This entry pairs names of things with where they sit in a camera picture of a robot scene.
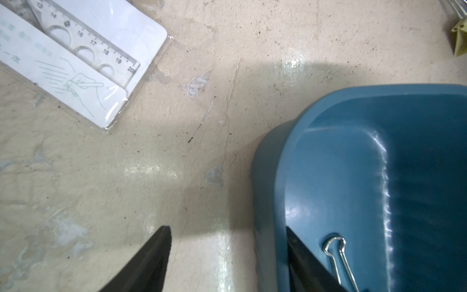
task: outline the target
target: ruler hole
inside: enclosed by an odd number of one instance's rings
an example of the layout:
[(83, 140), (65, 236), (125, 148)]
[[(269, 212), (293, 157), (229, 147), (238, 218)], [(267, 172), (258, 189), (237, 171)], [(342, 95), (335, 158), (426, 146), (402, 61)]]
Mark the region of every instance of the ruler hole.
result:
[(81, 60), (94, 62), (94, 52), (85, 46), (79, 46), (75, 49), (76, 56), (78, 56)]
[(99, 73), (110, 79), (113, 76), (113, 68), (107, 64), (102, 65), (99, 69)]
[(70, 34), (64, 28), (58, 25), (53, 25), (48, 29), (48, 31), (49, 31), (49, 36), (54, 41), (64, 44), (64, 45), (70, 44), (71, 42)]

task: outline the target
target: transparent ruler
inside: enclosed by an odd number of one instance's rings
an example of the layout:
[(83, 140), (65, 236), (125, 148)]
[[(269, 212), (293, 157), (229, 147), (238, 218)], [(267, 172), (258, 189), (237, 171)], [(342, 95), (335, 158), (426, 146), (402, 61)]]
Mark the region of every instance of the transparent ruler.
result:
[(20, 8), (15, 12), (31, 23), (25, 12), (29, 6), (45, 34), (123, 88), (140, 67), (135, 58), (52, 0), (7, 1)]

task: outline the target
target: black plastic object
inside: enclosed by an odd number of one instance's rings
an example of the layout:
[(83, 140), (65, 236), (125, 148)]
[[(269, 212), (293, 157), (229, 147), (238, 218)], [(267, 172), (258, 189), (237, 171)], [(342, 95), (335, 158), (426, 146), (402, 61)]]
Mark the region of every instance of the black plastic object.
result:
[(287, 227), (291, 292), (348, 292)]
[(171, 245), (170, 227), (160, 227), (100, 292), (161, 292)]

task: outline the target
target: floor stain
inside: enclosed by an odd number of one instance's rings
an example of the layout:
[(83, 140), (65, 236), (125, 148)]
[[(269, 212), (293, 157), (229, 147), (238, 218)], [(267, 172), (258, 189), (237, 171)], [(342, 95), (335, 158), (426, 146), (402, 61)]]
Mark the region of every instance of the floor stain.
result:
[(94, 246), (93, 241), (86, 236), (88, 230), (64, 214), (64, 209), (55, 211), (33, 233), (24, 236), (26, 245), (21, 253), (10, 265), (0, 267), (0, 292), (13, 288), (19, 280), (27, 279), (31, 269), (43, 261), (47, 249), (71, 248), (73, 256), (78, 257)]
[(224, 168), (222, 164), (218, 164), (212, 167), (211, 169), (206, 171), (204, 174), (206, 182), (215, 184), (220, 188), (224, 187), (224, 179), (222, 178), (223, 171), (224, 171)]
[(201, 76), (194, 77), (187, 84), (180, 85), (185, 93), (190, 98), (195, 98), (199, 95), (200, 92), (204, 91), (206, 84), (209, 82), (211, 76), (211, 69), (205, 71)]

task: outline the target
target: hand drawing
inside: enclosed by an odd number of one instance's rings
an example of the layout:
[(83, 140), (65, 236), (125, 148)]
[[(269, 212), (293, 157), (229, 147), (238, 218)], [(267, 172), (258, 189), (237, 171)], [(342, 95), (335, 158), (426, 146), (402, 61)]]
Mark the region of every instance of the hand drawing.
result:
[(66, 81), (64, 87), (67, 91), (71, 92), (73, 96), (78, 97), (81, 104), (89, 112), (91, 116), (94, 115), (89, 111), (86, 104), (94, 102), (92, 99), (96, 99), (100, 106), (103, 109), (106, 109), (99, 100), (99, 94), (97, 91), (98, 87), (103, 87), (104, 84), (96, 82), (94, 79), (91, 79), (85, 76), (82, 73), (78, 73), (72, 79)]

